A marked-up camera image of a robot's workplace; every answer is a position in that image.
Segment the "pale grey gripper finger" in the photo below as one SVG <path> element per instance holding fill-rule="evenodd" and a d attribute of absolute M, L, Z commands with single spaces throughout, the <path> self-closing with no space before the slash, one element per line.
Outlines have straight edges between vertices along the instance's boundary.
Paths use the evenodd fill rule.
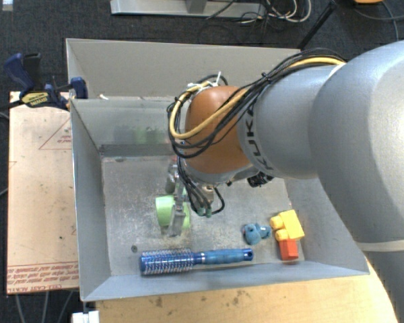
<path fill-rule="evenodd" d="M 168 166 L 165 191 L 167 194 L 173 194 L 176 188 L 177 164 L 172 162 Z"/>
<path fill-rule="evenodd" d="M 176 199 L 172 206 L 170 223 L 169 223 L 169 236 L 177 237 L 182 233 L 182 227 L 186 218 L 184 211 L 184 203 L 182 199 Z"/>

